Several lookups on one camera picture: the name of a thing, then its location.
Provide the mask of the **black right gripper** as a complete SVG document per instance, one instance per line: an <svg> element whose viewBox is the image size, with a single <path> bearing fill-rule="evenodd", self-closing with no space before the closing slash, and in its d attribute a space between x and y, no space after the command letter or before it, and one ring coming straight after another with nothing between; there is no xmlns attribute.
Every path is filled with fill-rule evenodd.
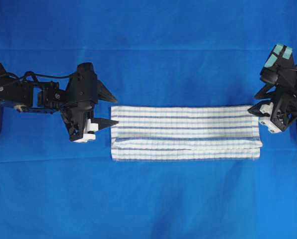
<svg viewBox="0 0 297 239"><path fill-rule="evenodd" d="M297 120L297 65L293 49L276 44L260 71L265 85L255 94L259 102L248 112L259 117L270 133L285 131Z"/></svg>

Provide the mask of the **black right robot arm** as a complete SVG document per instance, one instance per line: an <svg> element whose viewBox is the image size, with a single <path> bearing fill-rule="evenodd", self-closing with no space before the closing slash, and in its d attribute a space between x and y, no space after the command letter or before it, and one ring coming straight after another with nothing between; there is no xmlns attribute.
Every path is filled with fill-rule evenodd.
<svg viewBox="0 0 297 239"><path fill-rule="evenodd" d="M255 94L259 100L248 112L271 133L285 131L297 120L297 65L293 49L276 44L260 72L265 85Z"/></svg>

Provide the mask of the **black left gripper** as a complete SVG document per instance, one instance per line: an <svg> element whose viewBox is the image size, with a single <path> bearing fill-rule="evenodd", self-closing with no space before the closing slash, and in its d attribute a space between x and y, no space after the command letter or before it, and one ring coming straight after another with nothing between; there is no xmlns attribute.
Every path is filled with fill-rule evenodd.
<svg viewBox="0 0 297 239"><path fill-rule="evenodd" d="M116 103L117 99L100 80L97 80L92 63L77 66L77 71L70 78L65 93L61 117L71 142L87 143L95 140L96 131L119 123L116 120L94 118L94 106L98 99L112 103Z"/></svg>

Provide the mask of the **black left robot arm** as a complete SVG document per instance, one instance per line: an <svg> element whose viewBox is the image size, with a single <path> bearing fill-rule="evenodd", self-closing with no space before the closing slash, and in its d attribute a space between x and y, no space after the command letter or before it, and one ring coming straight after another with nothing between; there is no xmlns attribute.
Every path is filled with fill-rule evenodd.
<svg viewBox="0 0 297 239"><path fill-rule="evenodd" d="M19 113L60 112L71 142L95 140L97 131L118 124L116 120L94 116L99 100L115 103L117 99L98 79L91 62L79 64L75 72L66 76L69 81L64 90L59 87L58 77L48 76L48 82L41 82L40 76L28 71L18 77L0 63L0 127L3 107Z"/></svg>

